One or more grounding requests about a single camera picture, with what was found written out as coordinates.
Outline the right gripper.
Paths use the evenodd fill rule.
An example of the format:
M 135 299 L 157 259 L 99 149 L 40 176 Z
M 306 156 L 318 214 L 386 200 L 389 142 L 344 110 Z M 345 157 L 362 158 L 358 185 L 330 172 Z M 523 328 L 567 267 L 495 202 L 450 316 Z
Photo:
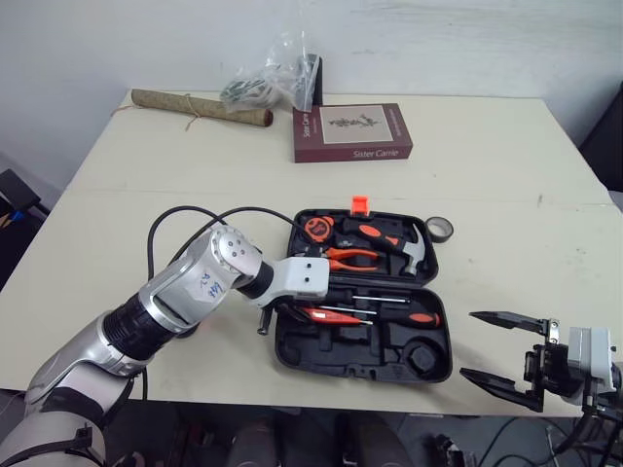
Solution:
M 524 380 L 531 388 L 521 392 L 515 381 L 486 372 L 461 368 L 459 373 L 490 395 L 543 412 L 544 390 L 570 389 L 568 346 L 561 341 L 560 321 L 556 318 L 537 319 L 510 311 L 474 311 L 469 315 L 504 329 L 521 329 L 544 336 L 544 344 L 535 345 L 526 353 Z

